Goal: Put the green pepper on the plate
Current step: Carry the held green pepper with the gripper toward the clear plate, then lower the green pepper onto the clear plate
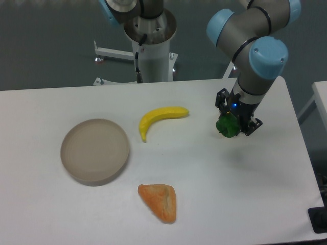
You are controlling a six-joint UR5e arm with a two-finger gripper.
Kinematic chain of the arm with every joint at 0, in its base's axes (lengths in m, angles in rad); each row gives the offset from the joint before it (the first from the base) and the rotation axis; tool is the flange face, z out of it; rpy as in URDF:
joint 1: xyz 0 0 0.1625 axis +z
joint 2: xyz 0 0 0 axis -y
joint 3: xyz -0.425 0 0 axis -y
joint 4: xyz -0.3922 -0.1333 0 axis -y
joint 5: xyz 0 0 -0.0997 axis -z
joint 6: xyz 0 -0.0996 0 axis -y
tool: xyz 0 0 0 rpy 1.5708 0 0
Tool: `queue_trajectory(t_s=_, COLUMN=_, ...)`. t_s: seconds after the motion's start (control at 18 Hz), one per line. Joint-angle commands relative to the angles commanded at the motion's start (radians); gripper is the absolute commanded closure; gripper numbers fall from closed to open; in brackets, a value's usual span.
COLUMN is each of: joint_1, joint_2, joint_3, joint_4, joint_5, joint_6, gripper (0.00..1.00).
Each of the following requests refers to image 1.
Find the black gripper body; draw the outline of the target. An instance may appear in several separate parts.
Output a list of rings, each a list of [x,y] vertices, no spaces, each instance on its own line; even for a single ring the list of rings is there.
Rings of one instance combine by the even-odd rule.
[[[259,106],[257,104],[247,104],[242,102],[241,95],[239,93],[235,94],[231,92],[227,104],[230,108],[230,112],[239,120],[241,128],[253,117],[255,110]]]

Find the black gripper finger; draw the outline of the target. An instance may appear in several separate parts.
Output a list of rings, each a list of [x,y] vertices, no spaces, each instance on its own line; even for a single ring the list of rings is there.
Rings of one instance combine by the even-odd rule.
[[[229,112],[228,104],[226,103],[229,97],[229,92],[226,88],[223,88],[216,95],[215,106],[219,109],[220,113]]]
[[[249,136],[262,125],[263,122],[260,119],[252,117],[243,127],[243,133]]]

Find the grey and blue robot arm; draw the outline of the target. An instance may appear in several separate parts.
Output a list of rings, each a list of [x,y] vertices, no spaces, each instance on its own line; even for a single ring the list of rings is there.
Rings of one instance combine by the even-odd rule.
[[[177,23],[163,1],[100,1],[100,6],[107,21],[123,25],[132,42],[136,81],[166,82]],[[287,47],[272,33],[301,13],[300,1],[247,1],[246,6],[239,15],[230,9],[218,11],[206,27],[213,45],[240,71],[232,90],[222,89],[216,96],[216,128],[227,138],[250,135],[262,125],[254,112],[288,61]]]

